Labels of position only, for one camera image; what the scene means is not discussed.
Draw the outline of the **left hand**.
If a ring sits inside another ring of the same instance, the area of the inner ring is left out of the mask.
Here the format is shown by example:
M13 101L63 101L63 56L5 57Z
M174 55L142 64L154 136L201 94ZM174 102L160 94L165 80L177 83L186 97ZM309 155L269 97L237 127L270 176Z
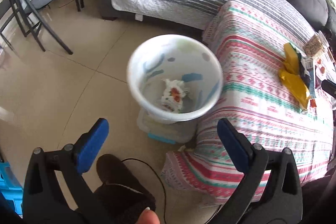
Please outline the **left hand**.
M139 216L135 224L160 224L157 214L147 207Z

